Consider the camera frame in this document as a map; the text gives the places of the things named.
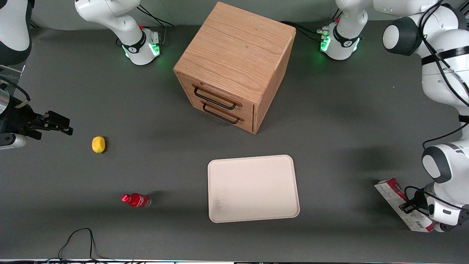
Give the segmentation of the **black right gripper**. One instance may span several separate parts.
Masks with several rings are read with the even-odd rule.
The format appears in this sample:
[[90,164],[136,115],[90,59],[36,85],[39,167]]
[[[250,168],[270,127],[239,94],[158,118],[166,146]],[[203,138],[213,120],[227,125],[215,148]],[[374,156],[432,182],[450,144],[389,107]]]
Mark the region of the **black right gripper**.
[[10,97],[7,108],[1,113],[1,133],[15,133],[40,140],[42,133],[36,130],[59,131],[67,135],[73,134],[73,128],[69,127],[69,118],[53,111],[47,111],[44,115],[45,121],[50,125],[42,125],[42,115],[37,114],[26,105],[15,108],[20,100]]

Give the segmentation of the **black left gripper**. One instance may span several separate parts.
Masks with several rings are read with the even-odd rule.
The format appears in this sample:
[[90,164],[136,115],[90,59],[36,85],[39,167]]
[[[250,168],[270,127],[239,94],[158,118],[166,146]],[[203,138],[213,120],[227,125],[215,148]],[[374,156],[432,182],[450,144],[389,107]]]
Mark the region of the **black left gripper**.
[[429,213],[426,194],[421,188],[413,188],[415,190],[413,197],[408,195],[408,203],[399,205],[399,209],[405,214],[410,214],[413,211],[421,213]]

